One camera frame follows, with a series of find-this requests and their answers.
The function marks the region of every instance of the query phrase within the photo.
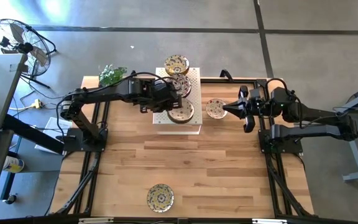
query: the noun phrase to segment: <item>wooden tabletop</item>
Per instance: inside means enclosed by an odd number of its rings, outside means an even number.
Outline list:
[[[84,77],[83,86],[97,85],[98,77]],[[272,81],[269,90],[280,85]],[[265,157],[260,153],[257,138],[259,122],[253,132],[246,134],[242,129],[244,121],[234,115],[216,120],[204,111],[206,102],[212,98],[227,103],[236,101],[239,87],[237,84],[201,84],[203,125],[200,135],[157,135],[152,113],[140,114],[139,106],[111,102],[109,136],[101,157],[92,216],[273,217]],[[93,105],[84,106],[83,112],[90,120]],[[291,126],[281,117],[275,121]],[[61,208],[76,189],[83,157],[82,152],[76,152],[63,161],[51,212]],[[288,188],[302,206],[313,213],[301,162],[291,154],[282,157]],[[147,192],[155,184],[167,184],[174,191],[173,207],[165,213],[155,213],[146,204]],[[278,190],[277,194],[284,211],[282,193]]]

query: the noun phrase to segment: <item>white pegboard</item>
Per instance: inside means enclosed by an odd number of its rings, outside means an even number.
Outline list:
[[[168,77],[165,68],[156,68],[155,74],[161,77]],[[193,118],[186,124],[203,124],[203,109],[201,104],[201,82],[200,82],[200,68],[189,68],[186,76],[191,82],[191,91],[186,99],[190,100],[194,106]],[[167,112],[153,113],[153,124],[176,124],[172,122],[167,115]]]

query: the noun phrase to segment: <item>ceramic plate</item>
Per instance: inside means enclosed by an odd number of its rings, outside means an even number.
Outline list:
[[[226,103],[221,99],[209,100],[205,106],[206,113],[214,119],[222,119],[227,115],[227,111],[223,110]]]
[[[185,98],[186,96],[188,96],[191,91],[190,79],[187,76],[182,75],[182,74],[174,74],[171,77],[178,81],[176,82],[175,80],[172,80],[171,78],[166,79],[166,81],[173,82],[175,89],[181,88],[179,91],[177,91],[177,93],[181,94],[182,98]]]
[[[178,124],[189,122],[194,115],[194,106],[186,98],[181,99],[181,108],[168,111],[168,118]]]
[[[169,75],[186,74],[189,70],[190,63],[183,55],[172,55],[165,60],[164,67]]]
[[[173,191],[166,184],[153,186],[147,194],[147,205],[158,213],[168,211],[173,205]]]

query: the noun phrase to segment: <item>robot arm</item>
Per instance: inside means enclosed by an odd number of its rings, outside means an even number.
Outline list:
[[[270,128],[270,139],[303,138],[316,136],[331,136],[336,139],[353,141],[358,138],[356,122],[346,114],[338,114],[308,108],[296,102],[294,92],[284,88],[272,91],[270,100],[260,97],[259,90],[251,90],[248,97],[246,86],[240,87],[239,99],[236,102],[223,106],[223,109],[245,119],[244,131],[249,133],[255,127],[254,116],[282,115],[284,121],[289,123],[309,121],[322,124],[319,126],[288,128],[284,125],[274,124]]]
[[[140,105],[141,113],[147,113],[147,110],[161,113],[181,108],[181,96],[173,84],[161,79],[129,78],[114,86],[76,89],[64,98],[60,116],[72,120],[83,132],[84,140],[98,140],[98,126],[88,121],[81,108],[85,104],[116,100]]]

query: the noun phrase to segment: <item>leaf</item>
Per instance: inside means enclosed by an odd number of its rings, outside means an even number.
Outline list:
[[[113,65],[107,65],[99,75],[99,82],[102,86],[111,85],[121,80],[125,73],[127,73],[125,67],[114,68]]]

